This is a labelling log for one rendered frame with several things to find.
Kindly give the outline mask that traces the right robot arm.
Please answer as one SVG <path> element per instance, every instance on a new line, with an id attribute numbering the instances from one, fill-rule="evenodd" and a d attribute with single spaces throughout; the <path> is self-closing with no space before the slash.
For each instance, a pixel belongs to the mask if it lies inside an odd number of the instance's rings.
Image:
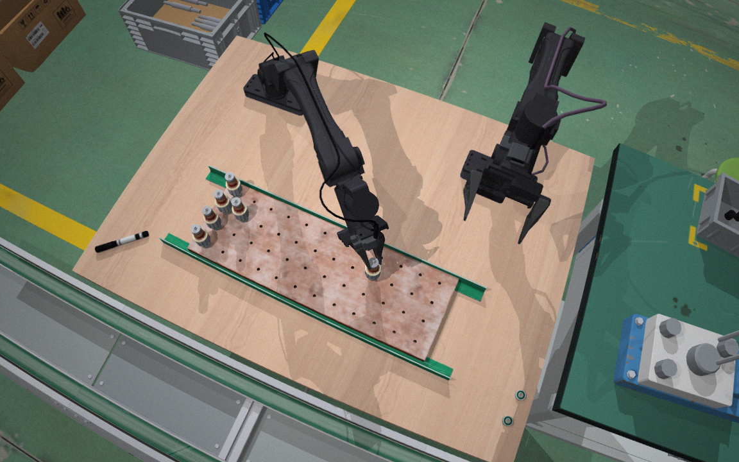
<path id="1" fill-rule="evenodd" d="M 250 77 L 243 89 L 252 96 L 304 114 L 325 180 L 337 166 L 334 140 L 340 164 L 325 183 L 329 187 L 336 186 L 334 191 L 342 211 L 351 212 L 359 220 L 371 219 L 378 212 L 379 202 L 367 182 L 362 180 L 366 163 L 360 148 L 353 147 L 345 137 L 320 92 L 316 81 L 319 56 L 316 50 L 311 50 L 293 57 L 299 65 L 291 57 L 285 59 L 284 55 L 279 56 L 279 60 L 259 62 L 257 74 Z"/>

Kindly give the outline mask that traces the green and grey conveyor belt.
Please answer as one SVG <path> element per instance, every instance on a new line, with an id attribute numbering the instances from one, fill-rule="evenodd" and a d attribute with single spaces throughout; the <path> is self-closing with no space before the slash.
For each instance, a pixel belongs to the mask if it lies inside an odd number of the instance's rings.
<path id="1" fill-rule="evenodd" d="M 2 237 L 0 373 L 145 462 L 470 462 L 230 359 Z"/>

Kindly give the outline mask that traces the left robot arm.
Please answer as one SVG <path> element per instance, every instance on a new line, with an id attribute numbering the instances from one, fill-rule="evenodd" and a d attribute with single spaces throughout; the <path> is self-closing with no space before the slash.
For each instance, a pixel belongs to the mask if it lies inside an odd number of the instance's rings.
<path id="1" fill-rule="evenodd" d="M 511 116 L 511 122 L 505 130 L 501 144 L 496 144 L 491 157 L 476 150 L 470 150 L 464 161 L 464 172 L 470 174 L 470 170 L 474 169 L 483 173 L 487 162 L 500 166 L 505 151 L 508 151 L 505 160 L 510 161 L 512 166 L 524 169 L 530 164 L 533 151 L 536 150 L 533 162 L 535 164 L 541 145 L 546 146 L 556 135 L 561 120 L 557 120 L 545 129 L 545 133 L 534 150 L 524 144 L 513 142 L 516 140 L 530 144 L 537 129 L 557 116 L 559 103 L 557 90 L 545 90 L 545 83 L 548 81 L 548 87 L 549 85 L 558 87 L 559 79 L 562 76 L 567 77 L 586 40 L 586 37 L 573 33 L 566 38 L 555 34 L 555 30 L 556 26 L 546 22 L 541 29 L 529 61 L 531 64 L 534 62 L 530 70 L 530 81 L 521 101 L 517 101 L 515 112 Z"/>

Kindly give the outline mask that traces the yellow floor marking strip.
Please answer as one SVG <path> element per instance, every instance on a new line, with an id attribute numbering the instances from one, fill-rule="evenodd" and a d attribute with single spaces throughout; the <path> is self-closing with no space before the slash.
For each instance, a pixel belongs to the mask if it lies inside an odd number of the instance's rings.
<path id="1" fill-rule="evenodd" d="M 0 184 L 0 207 L 85 251 L 96 231 Z"/>

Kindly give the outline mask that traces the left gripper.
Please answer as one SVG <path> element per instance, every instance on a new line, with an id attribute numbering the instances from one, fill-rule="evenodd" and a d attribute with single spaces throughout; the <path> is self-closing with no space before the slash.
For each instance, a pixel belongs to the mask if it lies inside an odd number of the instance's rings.
<path id="1" fill-rule="evenodd" d="M 524 167 L 524 169 L 512 166 L 510 161 L 505 160 L 507 154 L 508 151 L 505 151 L 500 166 L 487 162 L 483 173 L 470 170 L 468 180 L 463 189 L 464 221 L 468 217 L 476 194 L 489 198 L 491 201 L 497 203 L 503 203 L 505 197 L 509 197 L 513 201 L 526 205 L 528 209 L 532 208 L 526 216 L 524 227 L 517 243 L 521 244 L 528 231 L 538 222 L 546 209 L 550 207 L 551 199 L 540 195 L 543 185 L 531 180 L 532 170 L 535 165 L 533 158 L 536 156 L 536 150 L 534 150 L 531 156 L 530 164 Z"/>

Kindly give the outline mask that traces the yellow floor marking stripe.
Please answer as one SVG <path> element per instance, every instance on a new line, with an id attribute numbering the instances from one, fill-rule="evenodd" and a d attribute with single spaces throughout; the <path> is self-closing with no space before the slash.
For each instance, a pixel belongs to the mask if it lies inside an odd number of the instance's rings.
<path id="1" fill-rule="evenodd" d="M 355 1 L 337 0 L 300 53 L 316 50 L 319 56 Z"/>

